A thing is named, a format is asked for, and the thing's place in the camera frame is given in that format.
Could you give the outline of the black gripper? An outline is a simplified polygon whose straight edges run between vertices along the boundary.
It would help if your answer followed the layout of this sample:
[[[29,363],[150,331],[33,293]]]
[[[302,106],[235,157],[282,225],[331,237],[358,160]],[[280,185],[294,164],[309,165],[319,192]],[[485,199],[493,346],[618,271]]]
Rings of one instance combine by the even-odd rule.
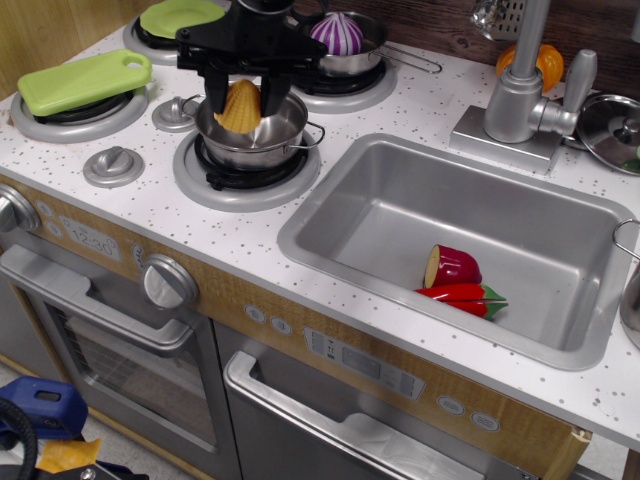
[[[207,101],[224,112],[229,75],[262,76],[260,112],[278,112],[291,79],[318,69],[328,50],[288,22],[292,1],[233,1],[219,20],[176,32],[177,67],[204,77]]]

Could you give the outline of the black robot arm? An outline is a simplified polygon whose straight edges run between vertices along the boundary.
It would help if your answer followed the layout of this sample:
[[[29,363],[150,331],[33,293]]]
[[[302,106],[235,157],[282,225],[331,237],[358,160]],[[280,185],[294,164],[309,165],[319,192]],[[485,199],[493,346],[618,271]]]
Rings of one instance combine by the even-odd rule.
[[[291,1],[234,1],[220,19],[176,32],[177,67],[204,79],[206,100],[221,114],[229,95],[229,77],[257,76],[260,115],[275,114],[291,86],[321,75],[325,44],[293,29]]]

